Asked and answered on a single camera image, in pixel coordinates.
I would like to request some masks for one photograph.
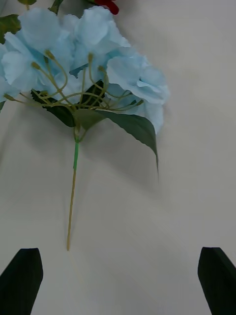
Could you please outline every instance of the light blue hydrangea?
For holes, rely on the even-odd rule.
[[[21,30],[27,44],[44,53],[51,49],[59,35],[59,19],[47,9],[33,8],[19,16]]]
[[[7,53],[6,47],[0,44],[0,60],[6,53]],[[8,94],[12,97],[16,97],[19,94],[19,91],[8,84],[8,82],[5,79],[5,72],[3,70],[3,66],[2,64],[0,64],[0,102],[6,100],[6,98],[4,97],[5,94]]]
[[[162,72],[139,54],[110,59],[107,74],[110,83],[118,84],[149,103],[163,105],[169,97]]]
[[[130,47],[110,11],[102,7],[85,10],[81,19],[68,16],[63,25],[70,30],[75,41],[75,68],[88,63],[88,53],[93,53],[95,57],[104,56],[118,47]]]
[[[169,97],[164,75],[119,33],[109,10],[94,6],[80,19],[71,14],[60,19],[47,9],[33,8],[19,20],[21,30],[6,33],[5,44],[0,46],[0,101],[5,93],[15,97],[31,89],[47,90],[60,100],[62,93],[73,95],[104,81],[107,73],[106,99],[116,102],[117,109],[131,104],[121,113],[146,117],[156,132],[160,130]],[[110,95],[125,91],[129,95],[119,101]],[[76,104],[80,95],[68,99]],[[132,107],[141,100],[142,104]]]
[[[127,95],[129,93],[129,91],[123,90],[118,84],[110,84],[107,91],[114,96],[119,96],[123,94]],[[117,100],[117,98],[114,98],[109,94],[106,94],[106,97],[110,98],[113,102]],[[121,107],[124,108],[132,102],[139,103],[141,100],[142,99],[140,97],[131,94],[125,98],[122,98],[116,107],[118,109],[120,109]],[[144,102],[139,106],[135,106],[131,109],[122,111],[121,114],[138,115],[147,118],[153,124],[156,133],[160,131],[163,125],[163,106],[156,103],[149,103],[146,100],[144,100]]]

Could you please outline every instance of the serrated leaf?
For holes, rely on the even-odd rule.
[[[32,95],[33,100],[35,100],[36,102],[38,102],[40,104],[44,104],[44,102],[34,92],[31,92],[31,95]],[[52,97],[49,98],[48,100],[51,103],[56,102],[56,100]],[[68,127],[74,127],[75,126],[73,115],[71,114],[71,112],[66,107],[64,107],[64,106],[55,106],[55,107],[42,106],[42,107],[44,109],[46,109],[48,112],[55,115],[66,126],[68,126]]]
[[[32,5],[36,2],[37,0],[18,0],[18,2],[20,2],[21,4],[25,4],[25,5]]]
[[[3,108],[3,106],[4,106],[4,104],[5,104],[5,101],[3,101],[3,102],[0,103],[0,112],[1,112],[1,110],[2,110],[2,108]]]
[[[79,109],[76,111],[76,119],[79,120],[81,126],[88,130],[96,123],[105,118],[110,119],[113,123],[123,128],[127,133],[131,134],[136,140],[150,147],[156,155],[156,163],[158,168],[158,154],[156,147],[156,134],[152,123],[137,115],[117,114],[102,110]]]
[[[48,8],[50,11],[54,12],[55,14],[58,14],[59,11],[59,7],[62,4],[63,0],[55,0],[53,2],[53,5],[51,6],[51,8]]]
[[[158,169],[158,153],[156,147],[156,133],[152,123],[145,117],[137,115],[117,114],[108,111],[96,111],[113,123],[123,128],[136,140],[150,147],[156,155],[156,165]]]
[[[15,34],[21,29],[20,21],[17,14],[10,14],[0,17],[0,43],[5,43],[4,35],[7,32]]]

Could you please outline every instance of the green leaf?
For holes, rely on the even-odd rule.
[[[10,14],[0,17],[0,43],[5,43],[4,35],[7,32],[15,34],[21,29],[20,21],[17,14]]]
[[[158,153],[156,147],[156,133],[152,123],[145,117],[137,115],[117,114],[108,111],[97,111],[113,123],[123,128],[136,140],[150,147],[156,155],[158,169]]]
[[[38,102],[40,104],[44,104],[44,102],[34,92],[31,92],[31,95],[32,95],[33,100],[35,100],[36,102]],[[48,98],[48,100],[51,103],[56,102],[56,100],[52,97]],[[55,107],[43,106],[43,108],[45,108],[48,112],[55,115],[66,126],[68,126],[68,127],[74,127],[75,126],[73,115],[71,114],[71,112],[66,107],[64,107],[64,106],[55,106]]]
[[[147,145],[153,150],[156,155],[158,168],[155,129],[148,119],[137,115],[117,114],[108,111],[92,111],[87,109],[79,109],[76,112],[75,118],[79,120],[81,126],[85,130],[88,130],[105,118],[110,119],[113,123],[123,128],[127,133],[131,134],[136,140]]]
[[[74,116],[75,119],[79,121],[80,125],[86,131],[98,122],[105,119],[105,117],[99,114],[97,111],[89,109],[78,109],[75,112]]]
[[[63,0],[55,0],[53,2],[53,5],[51,6],[51,8],[48,8],[50,11],[54,12],[55,14],[58,14],[59,11],[59,7],[62,4]]]
[[[96,84],[98,86],[100,86],[101,88],[103,88],[103,82],[97,81]],[[97,88],[95,85],[92,85],[87,91],[87,93],[93,93],[95,95],[100,95],[101,94],[101,90],[99,88]],[[102,100],[98,100],[97,102],[95,102],[97,100],[97,97],[90,97],[90,95],[83,95],[82,97],[82,103],[85,103],[88,99],[90,98],[90,101],[86,104],[86,105],[94,105],[94,106],[100,106],[100,103],[102,102]]]
[[[1,112],[1,110],[2,110],[2,108],[3,108],[3,106],[4,106],[4,104],[5,104],[5,101],[3,101],[3,102],[0,103],[0,112]]]
[[[18,2],[25,4],[25,5],[32,5],[36,2],[37,0],[18,0]]]

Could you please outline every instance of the red flower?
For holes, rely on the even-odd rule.
[[[117,14],[119,12],[119,8],[114,4],[113,0],[94,0],[94,3],[109,8],[112,14]]]

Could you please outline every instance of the white surface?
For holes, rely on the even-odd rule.
[[[24,9],[15,1],[6,13]],[[72,1],[63,9],[76,14]],[[5,105],[0,272],[18,249],[39,247],[44,280],[32,315],[209,315],[201,248],[220,246],[236,264],[236,2],[117,2],[120,29],[172,92],[157,140],[160,179],[148,148],[111,123],[94,128],[80,150],[68,253],[70,130]]]

